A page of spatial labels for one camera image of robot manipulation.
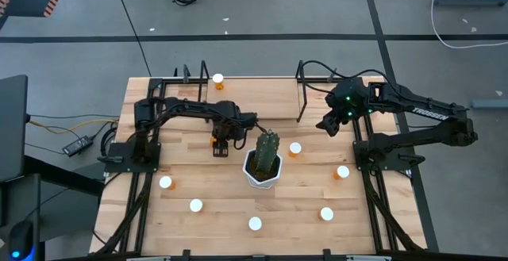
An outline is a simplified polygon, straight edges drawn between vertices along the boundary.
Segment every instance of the black metal frame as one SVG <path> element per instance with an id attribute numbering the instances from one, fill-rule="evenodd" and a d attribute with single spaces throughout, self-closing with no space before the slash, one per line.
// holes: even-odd
<path id="1" fill-rule="evenodd" d="M 175 77 L 178 76 L 178 70 L 176 70 L 176 69 L 175 69 L 175 72 L 174 72 L 174 76 Z M 166 94 L 166 88 L 167 88 L 167 86 L 169 86 L 171 84 L 184 84 L 184 83 L 185 84 L 198 84 L 198 101 L 200 102 L 201 99 L 202 99 L 202 84 L 203 83 L 208 83 L 209 79 L 210 79 L 210 74 L 208 72 L 208 68 L 206 66 L 206 63 L 203 60 L 201 62 L 201 71 L 200 71 L 200 76 L 199 76 L 198 79 L 197 78 L 196 79 L 195 78 L 191 78 L 191 73 L 188 71 L 188 68 L 186 66 L 184 66 L 184 71 L 183 71 L 183 77 L 182 78 L 150 79 L 150 83 L 148 84 L 148 94 L 147 94 L 147 97 L 148 98 L 152 97 L 153 94 L 154 94 L 154 90 L 159 88 L 160 89 L 159 97 L 160 98 L 164 98 L 165 94 Z M 296 75 L 295 75 L 295 79 L 297 80 L 297 83 L 301 83 L 302 84 L 303 101 L 304 101 L 303 105 L 302 105 L 302 108 L 300 110 L 300 114 L 298 115 L 298 119 L 297 119 L 298 122 L 301 120 L 302 115 L 305 112 L 305 108 L 306 108 L 306 105 L 307 105 L 306 83 L 338 83 L 339 81 L 341 81 L 340 78 L 336 78 L 336 77 L 333 77 L 333 76 L 330 76 L 328 78 L 326 78 L 326 77 L 318 77 L 318 78 L 313 77 L 313 78 L 307 78 L 306 79 L 305 73 L 304 73 L 304 70 L 303 70 L 303 67 L 302 67 L 302 61 L 300 61 L 298 63 L 298 68 L 297 68 L 297 72 L 296 72 Z M 368 134 L 373 133 L 372 124 L 371 124 L 370 119 L 367 119 L 365 121 L 365 123 L 366 123 L 366 126 L 367 126 Z M 358 124 L 358 121 L 354 121 L 353 128 L 355 129 L 356 140 L 360 141 L 361 140 L 361 132 L 360 132 L 360 125 Z M 159 131 L 157 130 L 156 132 L 153 133 L 153 140 L 152 140 L 152 142 L 153 143 L 157 143 L 158 139 L 159 139 Z M 363 178 L 364 178 L 365 189 L 367 189 L 366 181 L 367 181 L 367 179 L 370 179 L 369 172 L 368 171 L 362 171 L 362 175 L 363 175 Z M 376 177 L 376 181 L 378 183 L 378 190 L 379 190 L 379 195 L 381 197 L 381 200 L 383 201 L 384 205 L 389 208 L 388 200 L 387 200 L 387 192 L 386 192 L 386 188 L 385 188 L 385 185 L 384 185 L 383 175 L 382 175 L 382 173 L 380 171 L 377 171 L 375 173 L 375 177 Z M 138 179 L 139 179 L 139 174 L 138 173 L 133 173 L 133 179 L 131 181 L 131 187 L 129 189 L 129 199 L 127 201 L 126 212 L 128 212 L 132 208 L 133 200 L 136 197 Z M 150 182 L 150 183 L 152 182 L 152 173 L 147 173 L 146 174 L 145 182 Z M 368 203 L 368 211 L 369 211 L 369 217 L 370 217 L 370 221 L 371 221 L 371 229 L 372 229 L 372 236 L 373 236 L 373 240 L 374 240 L 375 250 L 376 250 L 376 252 L 380 252 L 380 251 L 383 250 L 383 244 L 382 244 L 382 240 L 381 240 L 381 233 L 380 233 L 380 230 L 379 230 L 379 222 L 378 222 L 377 214 L 376 214 L 376 211 L 375 211 L 375 205 L 368 198 L 367 194 L 366 194 L 366 199 L 367 199 L 367 203 Z M 138 224 L 138 229 L 137 229 L 137 236 L 136 236 L 136 245 L 135 245 L 135 250 L 134 250 L 135 252 L 140 252 L 141 249 L 142 249 L 143 235 L 144 235 L 144 225 L 145 225 L 145 222 L 146 222 L 146 214 L 147 214 L 147 209 L 148 209 L 148 203 L 149 203 L 149 199 L 147 199 L 147 201 L 143 204 L 143 206 L 141 208 L 140 219 L 139 219 L 139 224 Z M 397 251 L 398 250 L 398 245 L 397 245 L 397 240 L 396 240 L 395 234 L 393 233 L 393 231 L 391 230 L 391 228 L 389 227 L 388 224 L 387 224 L 387 229 L 388 229 L 388 235 L 389 235 L 388 236 L 388 240 L 390 242 L 390 249 L 392 251 Z M 128 239 L 129 239 L 129 231 L 127 231 L 125 233 L 125 235 L 123 236 L 123 238 L 121 240 L 121 246 L 119 248 L 120 249 L 119 252 L 125 252 L 126 245 L 128 243 Z M 329 249 L 324 249 L 323 252 L 324 252 L 323 255 L 288 255 L 288 256 L 264 255 L 262 257 L 262 260 L 267 260 L 267 259 L 270 259 L 270 260 L 274 260 L 274 259 L 281 259 L 281 260 L 284 260 L 284 259 L 292 259 L 292 260 L 296 260 L 296 259 L 299 259 L 299 260 L 344 260 L 344 259 L 346 259 L 346 255 L 331 255 Z M 203 259 L 203 260 L 206 260 L 206 259 L 223 259 L 223 260 L 227 260 L 227 259 L 238 259 L 238 258 L 249 258 L 249 257 L 253 258 L 253 256 L 199 256 L 199 257 L 192 256 L 192 259 Z M 189 260 L 190 259 L 190 251 L 183 252 L 183 255 L 180 256 L 180 257 L 178 257 L 178 256 L 171 256 L 171 259 Z"/>
<path id="2" fill-rule="evenodd" d="M 25 175 L 39 174 L 45 182 L 100 197 L 104 183 L 25 155 Z"/>
<path id="3" fill-rule="evenodd" d="M 150 79 L 149 88 L 148 88 L 148 94 L 147 97 L 152 97 L 154 95 L 155 89 L 160 89 L 159 97 L 164 98 L 166 94 L 166 88 L 167 86 L 171 84 L 198 84 L 199 85 L 199 92 L 198 92 L 198 100 L 201 101 L 202 96 L 202 84 L 208 83 L 208 80 L 210 79 L 210 75 L 208 73 L 208 69 L 206 67 L 206 63 L 202 61 L 201 64 L 201 74 L 199 79 L 191 78 L 190 72 L 184 68 L 184 77 L 183 78 L 165 78 L 165 79 Z M 303 105 L 302 109 L 300 111 L 300 114 L 298 116 L 297 121 L 300 121 L 302 118 L 302 115 L 305 111 L 306 105 L 307 105 L 307 96 L 306 96 L 306 83 L 337 83 L 341 81 L 340 78 L 334 78 L 331 77 L 313 77 L 313 78 L 305 78 L 305 73 L 302 68 L 302 61 L 298 64 L 297 73 L 295 76 L 295 79 L 297 79 L 297 83 L 302 84 L 302 92 L 303 92 Z M 362 141 L 361 136 L 361 130 L 360 130 L 360 123 L 358 121 L 353 121 L 353 130 L 355 133 L 355 140 L 356 142 Z M 374 129 L 372 127 L 371 119 L 369 116 L 365 117 L 365 126 L 367 130 L 368 136 L 370 136 Z M 158 143 L 159 141 L 159 130 L 156 130 L 153 133 L 153 139 L 152 143 Z M 381 256 L 387 256 L 391 257 L 393 259 L 397 260 L 467 260 L 467 259 L 485 259 L 485 260 L 500 260 L 502 258 L 498 257 L 490 257 L 490 256 L 473 256 L 473 255 L 456 255 L 456 254 L 443 254 L 438 252 L 431 252 L 431 251 L 399 251 L 398 250 L 398 240 L 397 235 L 395 234 L 395 230 L 398 230 L 399 234 L 400 232 L 403 233 L 402 228 L 398 225 L 397 221 L 391 216 L 390 214 L 390 206 L 388 203 L 388 197 L 386 192 L 386 187 L 384 184 L 383 179 L 383 169 L 362 169 L 359 167 L 359 169 L 362 172 L 362 178 L 364 181 L 364 189 L 365 189 L 365 198 L 367 199 L 368 204 L 368 212 L 369 212 L 369 219 L 371 222 L 371 230 L 372 230 L 372 238 L 373 243 L 375 245 L 375 254 L 378 257 Z M 147 173 L 145 176 L 145 185 L 150 185 L 152 183 L 152 176 L 153 173 Z M 374 176 L 377 182 L 378 190 L 373 190 L 373 185 L 371 183 L 371 176 Z M 129 189 L 129 199 L 127 201 L 127 210 L 126 212 L 129 212 L 129 210 L 133 207 L 134 199 L 136 197 L 137 192 L 137 185 L 138 185 L 138 179 L 139 174 L 133 173 L 133 179 L 131 181 L 131 186 Z M 414 190 L 415 190 L 415 199 L 417 204 L 424 203 L 423 207 L 418 206 L 420 218 L 423 220 L 427 217 L 429 217 L 429 209 L 427 206 L 427 202 L 425 200 L 425 195 L 421 196 L 418 195 L 416 192 L 415 187 L 421 186 L 421 178 L 419 175 L 414 176 L 411 178 L 411 182 L 413 184 Z M 371 193 L 374 191 L 374 195 L 379 195 L 377 200 L 377 206 L 376 202 L 373 202 Z M 122 237 L 121 240 L 121 246 L 120 250 L 117 254 L 112 255 L 92 255 L 77 259 L 65 259 L 65 261 L 84 261 L 84 260 L 125 260 L 127 258 L 133 258 L 133 257 L 141 257 L 141 249 L 143 246 L 143 239 L 144 239 L 144 227 L 146 225 L 146 216 L 148 212 L 148 203 L 149 198 L 146 199 L 144 204 L 140 208 L 140 219 L 139 224 L 137 226 L 137 235 L 135 240 L 135 248 L 134 251 L 126 251 L 128 239 L 129 239 L 129 230 L 127 230 Z M 386 250 L 383 248 L 383 242 L 381 239 L 381 232 L 379 230 L 379 222 L 377 218 L 377 212 L 376 208 L 379 209 L 381 214 L 385 217 L 385 226 L 387 228 L 387 234 L 388 234 L 388 242 L 390 246 L 390 250 Z M 332 255 L 330 249 L 326 248 L 323 249 L 323 255 L 233 255 L 233 256 L 191 256 L 190 250 L 183 250 L 183 253 L 181 256 L 163 256 L 165 258 L 170 258 L 171 260 L 182 260 L 182 261 L 190 261 L 190 260 L 235 260 L 235 259 L 242 259 L 242 260 L 252 260 L 252 261 L 268 261 L 268 260 L 308 260 L 308 261 L 334 261 L 334 260 L 354 260 L 354 259 L 361 259 L 361 255 Z"/>

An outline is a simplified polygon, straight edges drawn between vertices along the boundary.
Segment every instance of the wooden table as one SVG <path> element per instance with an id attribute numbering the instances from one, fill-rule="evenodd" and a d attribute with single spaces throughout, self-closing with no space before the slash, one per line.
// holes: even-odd
<path id="1" fill-rule="evenodd" d="M 365 83 L 379 80 L 364 77 Z M 148 81 L 149 78 L 129 80 L 117 141 L 125 141 L 133 133 L 133 103 L 146 98 Z M 330 90 L 334 84 L 315 86 Z M 206 85 L 203 87 L 206 100 Z M 166 96 L 197 100 L 197 93 L 197 85 L 170 85 Z M 182 255 L 183 249 L 191 249 L 192 255 L 320 255 L 324 248 L 331 249 L 332 254 L 375 253 L 364 185 L 352 151 L 355 139 L 352 124 L 341 125 L 335 137 L 316 129 L 316 123 L 329 107 L 325 94 L 307 88 L 307 96 L 308 105 L 300 123 L 295 119 L 260 120 L 263 127 L 273 129 L 281 138 L 283 171 L 270 190 L 250 187 L 242 172 L 245 153 L 255 147 L 260 135 L 258 129 L 249 132 L 241 151 L 231 149 L 229 157 L 214 158 L 210 147 L 211 124 L 185 117 L 166 123 L 160 131 L 160 168 L 152 183 L 142 255 Z M 301 105 L 301 85 L 298 98 Z M 373 113 L 371 119 L 375 132 L 397 132 L 392 114 Z M 367 137 L 364 123 L 360 124 L 362 137 Z M 303 150 L 297 158 L 290 158 L 288 147 L 294 141 Z M 341 181 L 332 176 L 339 165 L 346 165 L 351 171 Z M 413 240 L 424 247 L 410 180 L 393 171 L 383 174 L 391 212 Z M 159 187 L 159 179 L 164 175 L 175 180 L 174 190 Z M 110 237 L 125 215 L 131 177 L 132 174 L 122 174 L 104 190 L 95 225 L 96 233 L 103 239 Z M 202 212 L 189 210 L 193 198 L 203 200 Z M 318 218 L 324 206 L 334 211 L 331 222 Z M 254 216 L 263 221 L 258 232 L 248 228 L 248 220 Z M 383 246 L 388 248 L 384 222 L 379 224 Z M 133 249 L 136 230 L 137 220 L 131 228 L 128 250 Z M 90 251 L 101 246 L 94 238 Z"/>

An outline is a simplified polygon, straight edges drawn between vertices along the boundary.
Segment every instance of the black robotic arm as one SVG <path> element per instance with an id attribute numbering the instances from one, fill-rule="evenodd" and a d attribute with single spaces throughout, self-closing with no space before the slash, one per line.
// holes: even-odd
<path id="1" fill-rule="evenodd" d="M 156 116 L 156 110 L 162 111 Z M 144 160 L 151 152 L 148 134 L 160 128 L 173 117 L 204 118 L 213 122 L 212 145 L 214 156 L 228 156 L 228 140 L 242 140 L 246 132 L 254 128 L 257 113 L 242 113 L 240 108 L 230 101 L 217 103 L 192 102 L 178 98 L 146 98 L 134 104 L 134 120 L 136 132 L 133 158 Z"/>
<path id="2" fill-rule="evenodd" d="M 381 113 L 411 112 L 441 121 L 440 124 L 418 131 L 388 136 L 383 133 L 370 135 L 364 155 L 376 161 L 396 148 L 443 143 L 449 146 L 468 146 L 478 140 L 467 110 L 455 103 L 446 104 L 432 98 L 413 94 L 409 89 L 390 83 L 363 84 L 361 78 L 346 79 L 326 96 L 332 108 L 316 125 L 330 136 L 339 131 L 339 124 L 347 124 L 375 111 Z"/>

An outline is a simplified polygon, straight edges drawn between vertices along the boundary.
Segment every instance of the concrete floor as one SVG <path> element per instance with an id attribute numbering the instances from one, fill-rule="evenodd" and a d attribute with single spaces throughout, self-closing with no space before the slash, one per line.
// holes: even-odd
<path id="1" fill-rule="evenodd" d="M 432 34 L 431 0 L 375 0 L 385 34 Z M 374 34 L 366 0 L 199 0 L 179 7 L 171 0 L 125 0 L 140 36 L 259 33 Z M 508 7 L 438 7 L 437 29 L 447 34 L 508 33 Z M 132 36 L 120 0 L 60 0 L 50 18 L 10 17 L 2 36 Z M 453 41 L 452 44 L 481 42 Z M 198 74 L 201 59 L 225 75 L 293 75 L 299 59 L 319 59 L 352 75 L 383 70 L 375 40 L 239 40 L 144 42 L 154 76 L 169 76 L 186 63 Z M 468 105 L 472 98 L 508 95 L 508 46 L 452 50 L 437 41 L 388 41 L 398 83 L 416 94 Z M 0 44 L 0 78 L 29 76 L 29 113 L 65 116 L 119 114 L 128 77 L 146 76 L 137 43 Z M 307 74 L 326 75 L 309 66 Z M 417 148 L 439 248 L 443 252 L 508 256 L 508 135 L 505 111 L 472 110 L 479 141 L 467 148 Z M 80 119 L 45 123 L 72 126 Z M 410 125 L 432 121 L 408 116 Z M 83 128 L 89 135 L 99 125 Z M 27 141 L 60 149 L 72 136 L 27 127 Z M 71 159 L 34 148 L 28 154 L 74 170 L 94 162 L 98 148 Z M 45 206 L 58 206 L 58 202 Z M 87 253 L 92 225 L 48 243 L 52 258 Z"/>

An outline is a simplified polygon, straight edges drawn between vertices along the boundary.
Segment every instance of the metal bracket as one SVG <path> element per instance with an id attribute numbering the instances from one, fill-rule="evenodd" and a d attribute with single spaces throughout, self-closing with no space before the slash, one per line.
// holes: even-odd
<path id="1" fill-rule="evenodd" d="M 108 156 L 123 157 L 119 163 L 113 163 L 105 160 L 104 171 L 109 173 L 152 173 L 159 169 L 160 143 L 152 149 L 152 160 L 150 163 L 134 163 L 130 156 L 133 153 L 134 144 L 131 143 L 112 143 Z"/>
<path id="2" fill-rule="evenodd" d="M 148 82 L 148 92 L 152 93 L 157 87 L 162 87 L 162 79 L 150 79 Z"/>
<path id="3" fill-rule="evenodd" d="M 183 249 L 182 261 L 189 261 L 189 260 L 191 260 L 191 250 L 190 249 Z"/>
<path id="4" fill-rule="evenodd" d="M 170 256 L 129 258 L 127 261 L 170 261 Z"/>
<path id="5" fill-rule="evenodd" d="M 267 256 L 266 255 L 253 255 L 252 261 L 266 261 Z"/>
<path id="6" fill-rule="evenodd" d="M 217 140 L 214 141 L 214 157 L 227 157 L 228 156 L 228 141 Z"/>
<path id="7" fill-rule="evenodd" d="M 331 73 L 330 76 L 326 79 L 326 82 L 327 83 L 332 83 L 334 75 L 335 75 L 334 73 Z"/>
<path id="8" fill-rule="evenodd" d="M 323 259 L 324 261 L 332 261 L 332 251 L 323 249 Z"/>
<path id="9" fill-rule="evenodd" d="M 191 72 L 186 64 L 183 65 L 183 83 L 189 83 L 189 77 L 191 76 Z"/>
<path id="10" fill-rule="evenodd" d="M 370 255 L 347 255 L 346 259 L 351 261 L 391 261 L 390 256 L 370 256 Z"/>
<path id="11" fill-rule="evenodd" d="M 355 152 L 356 166 L 358 170 L 371 169 L 375 161 L 366 158 L 364 153 L 368 148 L 367 141 L 355 141 L 352 145 Z M 425 157 L 421 155 L 412 155 L 408 149 L 395 149 L 386 154 L 386 159 L 377 163 L 381 171 L 406 171 L 411 167 L 417 166 L 425 161 Z"/>

